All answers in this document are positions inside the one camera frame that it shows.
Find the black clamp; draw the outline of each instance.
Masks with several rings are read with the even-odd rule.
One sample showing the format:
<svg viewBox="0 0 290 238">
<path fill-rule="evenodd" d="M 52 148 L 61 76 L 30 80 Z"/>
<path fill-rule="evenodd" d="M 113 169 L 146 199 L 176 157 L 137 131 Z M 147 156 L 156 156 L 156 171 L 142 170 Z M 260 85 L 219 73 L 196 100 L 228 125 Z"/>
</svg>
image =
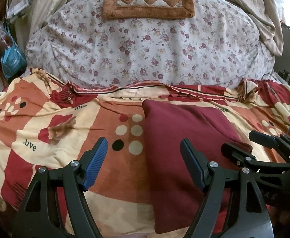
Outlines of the black clamp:
<svg viewBox="0 0 290 238">
<path fill-rule="evenodd" d="M 274 237 L 266 204 L 290 207 L 290 138 L 256 131 L 250 132 L 249 138 L 276 149 L 285 163 L 257 161 L 253 155 L 226 143 L 221 147 L 222 155 L 240 170 L 224 169 L 217 162 L 209 162 L 188 139 L 182 140 L 180 152 L 190 176 L 195 186 L 206 193 L 185 237 Z M 212 235 L 225 187 L 231 189 L 225 225 L 222 232 Z"/>
<path fill-rule="evenodd" d="M 40 167 L 16 216 L 13 238 L 102 238 L 83 192 L 94 184 L 107 150 L 107 140 L 101 137 L 92 150 L 64 168 Z M 56 187 L 64 188 L 75 236 L 64 229 Z"/>
</svg>

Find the polka dot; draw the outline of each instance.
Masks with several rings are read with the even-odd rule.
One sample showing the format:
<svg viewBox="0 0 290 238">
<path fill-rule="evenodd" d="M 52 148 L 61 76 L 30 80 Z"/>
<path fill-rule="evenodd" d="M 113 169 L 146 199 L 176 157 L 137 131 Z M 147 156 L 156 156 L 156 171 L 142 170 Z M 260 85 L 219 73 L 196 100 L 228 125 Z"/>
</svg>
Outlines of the polka dot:
<svg viewBox="0 0 290 238">
<path fill-rule="evenodd" d="M 10 103 L 7 103 L 6 105 L 5 105 L 5 108 L 4 108 L 4 110 L 8 110 L 8 108 L 10 107 Z"/>
<path fill-rule="evenodd" d="M 129 152 L 133 155 L 139 155 L 143 150 L 143 145 L 138 140 L 132 141 L 129 144 Z"/>
<path fill-rule="evenodd" d="M 119 136 L 123 136 L 127 132 L 127 127 L 125 125 L 120 125 L 116 128 L 115 133 Z"/>
<path fill-rule="evenodd" d="M 261 126 L 259 123 L 257 124 L 257 128 L 259 128 L 260 130 L 263 129 L 263 126 Z"/>
<path fill-rule="evenodd" d="M 20 105 L 19 105 L 19 108 L 23 108 L 26 106 L 26 102 L 22 102 Z"/>
<path fill-rule="evenodd" d="M 2 111 L 2 112 L 0 113 L 0 120 L 1 120 L 1 121 L 4 119 L 4 116 L 5 116 L 5 112 Z"/>
<path fill-rule="evenodd" d="M 22 98 L 19 97 L 19 98 L 15 101 L 15 105 L 19 104 L 21 101 L 22 101 Z"/>
<path fill-rule="evenodd" d="M 128 119 L 129 119 L 128 116 L 125 115 L 125 114 L 122 114 L 122 115 L 120 116 L 120 121 L 121 121 L 121 122 L 126 122 Z"/>
<path fill-rule="evenodd" d="M 265 127 L 268 127 L 268 126 L 269 126 L 269 123 L 266 122 L 265 120 L 262 120 L 262 124 L 263 124 L 263 126 L 265 126 Z"/>
<path fill-rule="evenodd" d="M 143 120 L 143 116 L 141 116 L 140 114 L 135 114 L 132 116 L 132 120 L 135 122 L 139 122 L 139 121 Z"/>
<path fill-rule="evenodd" d="M 6 210 L 6 208 L 7 208 L 7 206 L 6 206 L 6 203 L 5 203 L 4 199 L 2 199 L 0 197 L 0 211 L 4 212 Z"/>
<path fill-rule="evenodd" d="M 131 128 L 131 133 L 136 136 L 136 137 L 139 137 L 142 135 L 143 133 L 143 129 L 141 126 L 139 125 L 134 125 L 132 128 Z"/>
<path fill-rule="evenodd" d="M 8 109 L 8 112 L 12 112 L 14 110 L 14 106 L 11 106 L 9 109 Z"/>
<path fill-rule="evenodd" d="M 124 147 L 124 141 L 123 140 L 116 140 L 115 142 L 113 142 L 112 144 L 112 149 L 114 151 L 120 151 L 122 150 Z"/>
<path fill-rule="evenodd" d="M 269 132 L 275 136 L 277 135 L 277 132 L 273 128 L 270 128 Z"/>
</svg>

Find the maroon cushion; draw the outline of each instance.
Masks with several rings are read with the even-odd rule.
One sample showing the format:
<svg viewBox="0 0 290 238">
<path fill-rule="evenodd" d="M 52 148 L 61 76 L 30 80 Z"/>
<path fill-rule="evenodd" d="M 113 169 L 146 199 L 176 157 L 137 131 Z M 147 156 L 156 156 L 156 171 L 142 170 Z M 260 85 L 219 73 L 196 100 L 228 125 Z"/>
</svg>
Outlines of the maroon cushion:
<svg viewBox="0 0 290 238">
<path fill-rule="evenodd" d="M 232 124 L 216 108 L 151 100 L 145 100 L 142 107 L 155 232 L 160 234 L 189 226 L 204 196 L 194 186 L 180 154 L 183 138 L 189 138 L 208 160 L 229 169 L 238 167 L 222 156 L 222 144 L 229 142 L 248 152 L 252 147 L 241 142 Z M 222 230 L 228 201 L 226 189 L 214 233 Z"/>
</svg>

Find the curtain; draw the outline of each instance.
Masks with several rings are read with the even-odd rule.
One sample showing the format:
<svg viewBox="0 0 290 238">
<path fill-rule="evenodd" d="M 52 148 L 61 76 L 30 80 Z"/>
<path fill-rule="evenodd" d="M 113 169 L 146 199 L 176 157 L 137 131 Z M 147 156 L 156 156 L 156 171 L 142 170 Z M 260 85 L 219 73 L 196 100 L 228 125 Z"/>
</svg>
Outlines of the curtain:
<svg viewBox="0 0 290 238">
<path fill-rule="evenodd" d="M 25 52 L 28 40 L 50 20 L 51 16 L 71 0 L 33 0 L 31 10 L 14 23 L 19 48 Z"/>
<path fill-rule="evenodd" d="M 275 0 L 227 0 L 240 6 L 256 24 L 262 42 L 277 56 L 282 55 L 283 36 Z"/>
</svg>

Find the bed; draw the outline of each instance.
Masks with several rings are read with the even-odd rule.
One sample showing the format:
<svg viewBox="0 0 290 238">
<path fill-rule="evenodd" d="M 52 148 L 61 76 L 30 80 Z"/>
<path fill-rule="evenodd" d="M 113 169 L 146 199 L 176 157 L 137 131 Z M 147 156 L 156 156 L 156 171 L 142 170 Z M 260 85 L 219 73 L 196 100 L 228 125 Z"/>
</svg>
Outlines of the bed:
<svg viewBox="0 0 290 238">
<path fill-rule="evenodd" d="M 290 87 L 256 81 L 272 71 L 274 55 L 241 8 L 194 1 L 196 16 L 186 20 L 103 20 L 103 0 L 73 0 L 32 36 L 26 74 L 0 93 L 0 226 L 8 234 L 38 168 L 64 167 L 100 136 L 109 142 L 108 155 L 86 199 L 104 237 L 184 236 L 202 194 L 186 170 L 152 160 L 175 133 L 176 162 L 184 133 L 195 146 L 196 137 L 208 135 L 209 143 L 230 140 L 252 146 L 258 160 L 282 161 L 248 138 L 251 130 L 278 135 L 290 125 Z M 205 124 L 208 132 L 199 133 L 196 126 Z M 210 159 L 227 164 L 218 148 L 212 151 Z M 165 183 L 185 183 L 186 199 L 153 196 L 153 173 Z M 58 199 L 73 233 L 62 191 Z M 190 210 L 180 214 L 184 201 Z M 215 231 L 225 212 L 224 203 Z"/>
<path fill-rule="evenodd" d="M 192 114 L 192 110 L 203 114 Z M 190 124 L 192 117 L 198 122 Z M 211 132 L 210 129 L 203 132 L 209 139 L 214 137 L 212 133 L 225 127 L 221 131 L 223 135 L 246 148 L 252 146 L 252 154 L 258 160 L 281 162 L 275 151 L 251 142 L 248 133 L 254 129 L 270 135 L 286 133 L 290 124 L 290 87 L 273 81 L 246 79 L 236 89 L 146 81 L 100 91 L 63 83 L 43 70 L 33 69 L 31 75 L 15 79 L 0 94 L 1 226 L 11 232 L 16 210 L 41 165 L 64 167 L 104 136 L 109 143 L 108 155 L 95 185 L 86 193 L 102 235 L 156 237 L 155 231 L 159 230 L 164 232 L 160 235 L 163 237 L 182 237 L 201 202 L 201 194 L 188 182 L 188 172 L 150 159 L 160 154 L 155 153 L 160 151 L 159 146 L 168 146 L 168 137 L 175 133 L 178 136 L 172 140 L 177 141 L 186 133 L 197 149 L 203 151 L 196 137 L 204 135 L 199 130 L 204 130 L 208 122 L 214 127 Z M 207 155 L 226 164 L 219 151 Z M 183 201 L 192 202 L 194 198 L 192 209 L 186 210 L 180 220 L 177 220 L 179 214 L 168 215 L 172 226 L 164 222 L 166 216 L 161 214 L 160 207 L 157 209 L 159 200 L 152 197 L 157 176 L 153 178 L 150 173 L 156 172 L 164 179 L 164 169 L 168 173 L 173 171 L 167 177 L 182 176 L 180 180 L 184 179 L 189 186 L 183 194 L 188 200 L 175 203 L 174 197 L 166 196 L 164 201 L 173 205 L 169 209 L 177 211 Z M 72 233 L 62 191 L 58 198 L 64 225 Z M 223 207 L 217 231 L 225 210 Z"/>
<path fill-rule="evenodd" d="M 190 19 L 103 20 L 103 0 L 73 0 L 32 36 L 28 67 L 84 88 L 145 80 L 235 88 L 271 72 L 275 57 L 241 8 L 194 1 Z"/>
</svg>

